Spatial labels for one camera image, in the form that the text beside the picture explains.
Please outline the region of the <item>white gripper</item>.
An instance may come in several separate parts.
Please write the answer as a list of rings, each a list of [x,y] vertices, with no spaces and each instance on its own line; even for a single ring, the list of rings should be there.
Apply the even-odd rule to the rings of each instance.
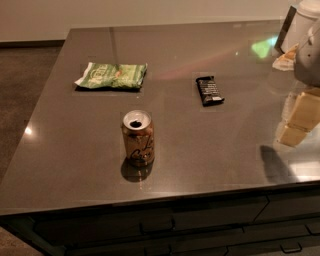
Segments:
[[[272,67],[280,71],[294,70],[295,78],[300,82],[320,87],[320,20],[307,30],[299,44],[278,57]],[[278,142],[297,146],[319,123],[320,89],[291,92],[278,126]]]

